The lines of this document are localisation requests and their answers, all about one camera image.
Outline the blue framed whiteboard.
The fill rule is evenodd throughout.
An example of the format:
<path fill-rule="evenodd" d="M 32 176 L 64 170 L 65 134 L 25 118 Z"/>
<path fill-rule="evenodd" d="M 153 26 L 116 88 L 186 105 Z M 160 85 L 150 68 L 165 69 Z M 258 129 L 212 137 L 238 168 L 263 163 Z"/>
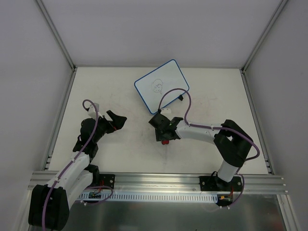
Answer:
<path fill-rule="evenodd" d="M 159 107 L 166 107 L 190 89 L 174 59 L 137 79 L 134 87 L 152 115 Z"/>

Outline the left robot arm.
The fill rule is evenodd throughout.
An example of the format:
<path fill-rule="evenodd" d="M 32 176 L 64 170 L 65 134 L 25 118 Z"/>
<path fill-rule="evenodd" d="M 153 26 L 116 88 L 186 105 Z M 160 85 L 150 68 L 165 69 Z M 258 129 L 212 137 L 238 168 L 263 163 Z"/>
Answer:
<path fill-rule="evenodd" d="M 96 112 L 81 122 L 80 135 L 71 160 L 44 185 L 37 184 L 31 194 L 28 223 L 61 231 L 69 218 L 72 205 L 89 186 L 98 187 L 99 168 L 91 164 L 98 151 L 98 141 L 105 135 L 123 128 L 127 118 L 107 111 L 110 120 Z"/>

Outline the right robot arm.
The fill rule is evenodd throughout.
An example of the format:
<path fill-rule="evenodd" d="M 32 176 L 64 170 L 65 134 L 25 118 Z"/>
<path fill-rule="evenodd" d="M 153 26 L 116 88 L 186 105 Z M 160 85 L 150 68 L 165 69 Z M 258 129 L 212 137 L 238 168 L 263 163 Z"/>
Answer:
<path fill-rule="evenodd" d="M 222 164 L 213 176 L 200 177 L 202 191 L 230 191 L 233 178 L 244 165 L 253 146 L 253 140 L 232 120 L 215 125 L 197 125 L 181 117 L 168 119 L 161 113 L 149 121 L 155 130 L 157 141 L 167 144 L 172 140 L 190 139 L 213 144 L 222 156 Z"/>

